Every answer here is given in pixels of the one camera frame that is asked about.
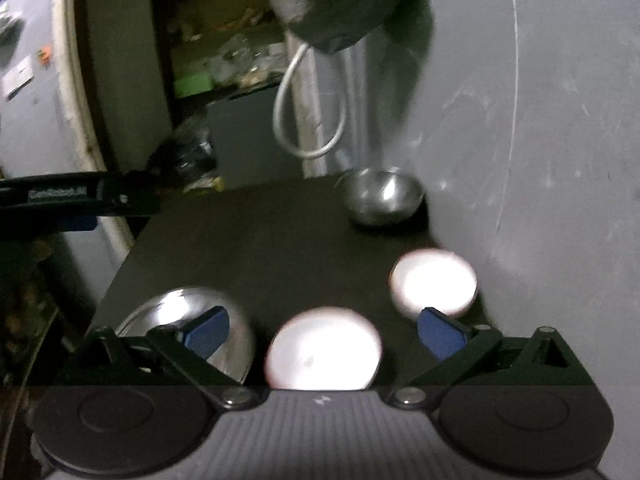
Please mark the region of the steel bowl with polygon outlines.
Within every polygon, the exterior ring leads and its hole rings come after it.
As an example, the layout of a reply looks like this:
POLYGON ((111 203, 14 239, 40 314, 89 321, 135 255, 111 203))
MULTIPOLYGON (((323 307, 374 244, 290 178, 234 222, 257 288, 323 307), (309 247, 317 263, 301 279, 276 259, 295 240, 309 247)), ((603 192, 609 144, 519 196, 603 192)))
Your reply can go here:
POLYGON ((396 168, 349 170, 334 188, 348 218, 362 226, 407 220, 419 209, 425 195, 415 177, 396 168))

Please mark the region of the large steel plate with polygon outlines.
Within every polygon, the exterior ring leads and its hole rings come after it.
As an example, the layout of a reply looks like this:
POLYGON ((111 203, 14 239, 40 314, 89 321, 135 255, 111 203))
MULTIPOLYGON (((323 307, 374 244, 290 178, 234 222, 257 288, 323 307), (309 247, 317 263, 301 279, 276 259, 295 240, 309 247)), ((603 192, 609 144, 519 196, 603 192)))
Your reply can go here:
POLYGON ((244 312, 229 296, 206 287, 170 290, 134 310, 116 335, 140 337, 158 326, 175 327, 186 348, 244 382, 254 358, 254 336, 244 312))

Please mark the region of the small white bowl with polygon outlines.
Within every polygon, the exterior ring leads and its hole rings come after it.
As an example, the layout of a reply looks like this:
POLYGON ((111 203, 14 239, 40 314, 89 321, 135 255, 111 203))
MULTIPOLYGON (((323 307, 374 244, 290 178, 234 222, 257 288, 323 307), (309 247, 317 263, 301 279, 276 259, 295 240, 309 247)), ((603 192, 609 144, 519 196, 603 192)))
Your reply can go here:
POLYGON ((478 278, 472 266, 454 252, 422 248, 396 261, 388 286, 396 310, 411 321, 425 308, 458 318, 472 306, 478 278))

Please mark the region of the white red-rimmed bowl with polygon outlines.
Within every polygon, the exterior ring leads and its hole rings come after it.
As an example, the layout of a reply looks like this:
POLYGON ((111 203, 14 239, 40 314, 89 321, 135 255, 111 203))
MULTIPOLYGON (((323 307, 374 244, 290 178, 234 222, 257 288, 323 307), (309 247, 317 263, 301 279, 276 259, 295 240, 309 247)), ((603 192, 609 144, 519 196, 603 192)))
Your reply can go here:
POLYGON ((357 391, 370 387, 382 361, 378 330, 346 308, 318 307, 284 323, 270 342, 265 376, 270 387, 357 391))

